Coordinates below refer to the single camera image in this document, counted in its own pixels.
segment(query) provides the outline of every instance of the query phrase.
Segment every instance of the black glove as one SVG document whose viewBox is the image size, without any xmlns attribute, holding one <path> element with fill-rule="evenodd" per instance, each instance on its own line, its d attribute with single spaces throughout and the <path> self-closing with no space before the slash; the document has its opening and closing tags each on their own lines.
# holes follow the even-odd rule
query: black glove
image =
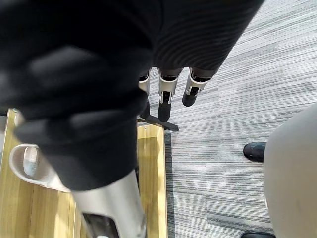
<svg viewBox="0 0 317 238">
<path fill-rule="evenodd" d="M 0 105 L 38 144 L 62 183 L 88 190 L 136 167 L 136 115 L 160 26 L 156 1 L 0 5 Z"/>
</svg>

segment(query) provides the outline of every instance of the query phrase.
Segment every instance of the wooden table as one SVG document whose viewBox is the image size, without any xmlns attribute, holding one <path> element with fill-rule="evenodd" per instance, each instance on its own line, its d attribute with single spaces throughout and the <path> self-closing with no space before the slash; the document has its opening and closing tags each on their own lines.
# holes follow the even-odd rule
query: wooden table
<svg viewBox="0 0 317 238">
<path fill-rule="evenodd" d="M 8 164 L 15 112 L 9 110 L 0 171 L 0 238 L 87 238 L 71 194 L 20 180 Z M 140 193 L 148 238 L 167 238 L 164 131 L 138 127 Z"/>
</svg>

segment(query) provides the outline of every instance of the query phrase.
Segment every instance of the white cup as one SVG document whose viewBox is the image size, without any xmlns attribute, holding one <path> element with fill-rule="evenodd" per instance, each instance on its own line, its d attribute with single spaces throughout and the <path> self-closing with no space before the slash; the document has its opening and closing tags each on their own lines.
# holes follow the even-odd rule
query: white cup
<svg viewBox="0 0 317 238">
<path fill-rule="evenodd" d="M 23 168 L 24 152 L 27 147 L 35 147 L 37 149 L 38 163 L 33 176 L 27 175 Z M 56 171 L 44 158 L 37 145 L 20 144 L 15 146 L 10 153 L 9 165 L 14 174 L 23 181 L 63 192 L 70 192 L 69 189 L 61 183 Z"/>
</svg>

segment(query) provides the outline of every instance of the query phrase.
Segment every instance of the gray carpet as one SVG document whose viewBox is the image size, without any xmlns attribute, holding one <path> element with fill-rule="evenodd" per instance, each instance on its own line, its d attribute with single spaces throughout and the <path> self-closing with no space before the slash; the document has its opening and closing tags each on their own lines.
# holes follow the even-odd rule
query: gray carpet
<svg viewBox="0 0 317 238">
<path fill-rule="evenodd" d="M 267 0 L 190 108 L 183 70 L 170 120 L 180 131 L 165 135 L 169 238 L 272 232 L 263 166 L 242 150 L 317 102 L 316 22 L 316 0 Z M 157 116 L 156 69 L 150 101 Z"/>
</svg>

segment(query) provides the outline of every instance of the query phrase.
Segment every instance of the robotic hand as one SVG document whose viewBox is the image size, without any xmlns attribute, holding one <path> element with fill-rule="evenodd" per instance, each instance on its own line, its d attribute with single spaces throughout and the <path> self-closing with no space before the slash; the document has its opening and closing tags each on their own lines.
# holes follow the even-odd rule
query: robotic hand
<svg viewBox="0 0 317 238">
<path fill-rule="evenodd" d="M 149 69 L 159 69 L 159 117 L 168 120 L 181 69 L 191 68 L 183 98 L 190 106 L 261 3 L 0 4 L 0 105 L 22 112 L 17 137 L 39 145 L 94 238 L 146 236 L 134 169 Z"/>
</svg>

